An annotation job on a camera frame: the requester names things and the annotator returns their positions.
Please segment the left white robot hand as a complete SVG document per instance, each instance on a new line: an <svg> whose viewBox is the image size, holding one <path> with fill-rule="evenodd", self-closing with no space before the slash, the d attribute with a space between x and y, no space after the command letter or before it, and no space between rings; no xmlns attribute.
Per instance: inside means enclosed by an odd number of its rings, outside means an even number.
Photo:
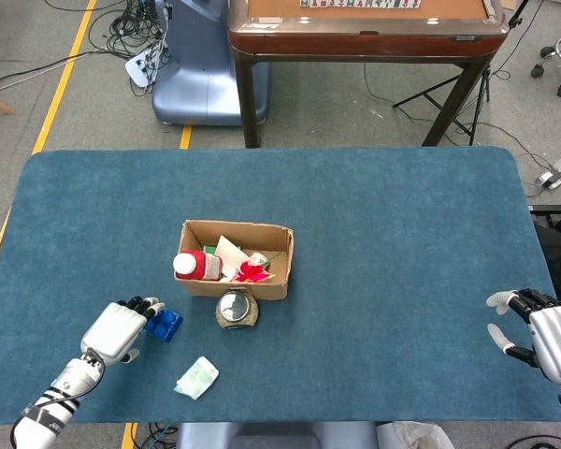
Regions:
<svg viewBox="0 0 561 449"><path fill-rule="evenodd" d="M165 308L158 297L132 297L109 303L83 335L84 355L100 358L105 367L131 363L139 355L133 345L145 325Z"/></svg>

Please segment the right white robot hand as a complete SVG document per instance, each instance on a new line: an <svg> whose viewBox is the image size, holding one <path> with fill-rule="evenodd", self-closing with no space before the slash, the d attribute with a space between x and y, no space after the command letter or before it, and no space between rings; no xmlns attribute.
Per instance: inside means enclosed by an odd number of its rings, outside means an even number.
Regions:
<svg viewBox="0 0 561 449"><path fill-rule="evenodd" d="M504 354L538 368L554 384L561 385L561 301L535 289L495 292L486 305L499 315L514 311L524 321L531 340L530 349L509 340L495 324L487 330Z"/></svg>

